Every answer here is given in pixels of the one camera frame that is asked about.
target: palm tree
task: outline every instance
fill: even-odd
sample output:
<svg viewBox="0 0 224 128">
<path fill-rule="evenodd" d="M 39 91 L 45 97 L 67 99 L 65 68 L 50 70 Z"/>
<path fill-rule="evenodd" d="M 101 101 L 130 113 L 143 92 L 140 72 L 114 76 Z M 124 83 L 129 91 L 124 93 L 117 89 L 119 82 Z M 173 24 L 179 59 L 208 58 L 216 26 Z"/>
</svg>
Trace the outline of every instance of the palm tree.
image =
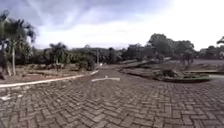
<svg viewBox="0 0 224 128">
<path fill-rule="evenodd" d="M 31 24 L 25 23 L 24 20 L 8 19 L 5 25 L 5 32 L 10 40 L 10 46 L 12 49 L 12 67 L 13 75 L 16 75 L 15 71 L 15 48 L 17 46 L 23 46 L 23 43 L 27 43 L 27 37 L 31 38 L 31 43 L 35 42 L 35 32 Z"/>
<path fill-rule="evenodd" d="M 26 64 L 27 60 L 31 57 L 31 46 L 28 42 L 20 42 L 15 46 L 15 58 L 16 61 L 20 61 L 20 64 Z"/>
<path fill-rule="evenodd" d="M 8 39 L 6 37 L 5 27 L 6 27 L 6 20 L 9 15 L 9 11 L 4 10 L 0 14 L 0 45 L 1 45 L 1 67 L 3 69 L 3 72 L 7 69 L 8 75 L 11 75 L 11 72 L 8 67 L 8 59 L 5 53 L 5 46 L 8 44 Z"/>
<path fill-rule="evenodd" d="M 51 47 L 53 60 L 57 66 L 59 65 L 59 63 L 67 62 L 67 59 L 69 58 L 66 57 L 68 55 L 66 45 L 64 45 L 62 42 L 59 42 L 57 44 L 50 44 L 50 47 Z"/>
</svg>

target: paved road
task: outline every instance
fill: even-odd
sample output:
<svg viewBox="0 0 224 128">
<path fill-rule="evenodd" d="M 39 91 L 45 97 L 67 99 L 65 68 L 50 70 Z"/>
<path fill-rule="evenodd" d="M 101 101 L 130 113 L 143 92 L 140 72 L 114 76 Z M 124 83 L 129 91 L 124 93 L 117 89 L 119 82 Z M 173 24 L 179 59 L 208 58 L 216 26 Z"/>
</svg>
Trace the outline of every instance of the paved road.
<svg viewBox="0 0 224 128">
<path fill-rule="evenodd" d="M 94 78 L 119 77 L 120 81 Z M 101 70 L 0 101 L 0 128 L 224 128 L 224 81 L 170 84 Z"/>
</svg>

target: sky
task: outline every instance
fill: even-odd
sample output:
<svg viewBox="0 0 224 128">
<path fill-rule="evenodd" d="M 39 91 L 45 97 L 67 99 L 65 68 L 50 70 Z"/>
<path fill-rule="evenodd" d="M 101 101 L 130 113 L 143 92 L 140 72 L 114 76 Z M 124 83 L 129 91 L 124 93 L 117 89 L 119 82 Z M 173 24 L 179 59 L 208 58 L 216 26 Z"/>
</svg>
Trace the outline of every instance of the sky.
<svg viewBox="0 0 224 128">
<path fill-rule="evenodd" d="M 190 40 L 195 49 L 224 36 L 223 0 L 0 0 L 0 10 L 33 24 L 36 47 L 145 45 L 154 33 Z"/>
</svg>

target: white curb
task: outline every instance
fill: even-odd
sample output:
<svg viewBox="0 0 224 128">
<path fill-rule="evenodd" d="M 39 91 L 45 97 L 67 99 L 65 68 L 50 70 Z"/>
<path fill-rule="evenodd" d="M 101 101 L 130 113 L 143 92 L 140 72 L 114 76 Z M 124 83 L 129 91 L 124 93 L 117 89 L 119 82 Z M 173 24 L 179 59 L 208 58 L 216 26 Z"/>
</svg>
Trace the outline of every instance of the white curb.
<svg viewBox="0 0 224 128">
<path fill-rule="evenodd" d="M 94 75 L 99 71 L 94 71 L 90 73 L 90 75 Z M 76 79 L 79 77 L 83 77 L 85 75 L 77 75 L 77 76 L 70 76 L 64 78 L 56 78 L 56 79 L 48 79 L 48 80 L 40 80 L 40 81 L 33 81 L 33 82 L 26 82 L 26 83 L 13 83 L 13 84 L 0 84 L 0 88 L 8 88 L 8 87 L 16 87 L 16 86 L 24 86 L 24 85 L 34 85 L 34 84 L 41 84 L 41 83 L 50 83 L 54 81 L 62 81 L 62 80 L 69 80 L 69 79 Z"/>
</svg>

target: white road marking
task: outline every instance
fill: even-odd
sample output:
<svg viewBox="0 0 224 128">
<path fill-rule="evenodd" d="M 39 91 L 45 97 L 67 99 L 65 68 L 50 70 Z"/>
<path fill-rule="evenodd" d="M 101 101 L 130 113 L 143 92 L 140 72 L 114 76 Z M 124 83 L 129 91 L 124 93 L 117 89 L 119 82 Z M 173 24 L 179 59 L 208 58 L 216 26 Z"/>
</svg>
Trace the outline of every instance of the white road marking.
<svg viewBox="0 0 224 128">
<path fill-rule="evenodd" d="M 98 72 L 99 71 L 94 71 L 94 72 L 90 73 L 90 75 L 94 75 Z M 57 78 L 57 79 L 40 80 L 40 81 L 33 81 L 33 82 L 26 82 L 26 83 L 0 84 L 0 88 L 8 88 L 8 87 L 24 86 L 24 85 L 34 85 L 34 84 L 41 84 L 41 83 L 50 83 L 50 82 L 54 82 L 54 81 L 76 79 L 76 78 L 83 77 L 83 76 L 85 76 L 85 75 L 77 75 L 77 76 L 70 76 L 70 77 Z"/>
<path fill-rule="evenodd" d="M 108 78 L 108 76 L 105 76 L 105 78 L 97 78 L 97 79 L 92 79 L 92 82 L 95 81 L 100 81 L 100 80 L 116 80 L 116 81 L 120 81 L 120 78 Z"/>
<path fill-rule="evenodd" d="M 1 100 L 6 101 L 10 99 L 10 94 L 6 95 L 6 96 L 2 96 L 0 97 Z"/>
<path fill-rule="evenodd" d="M 23 96 L 23 95 L 21 95 L 21 94 L 18 95 L 19 98 L 22 97 L 22 96 Z"/>
</svg>

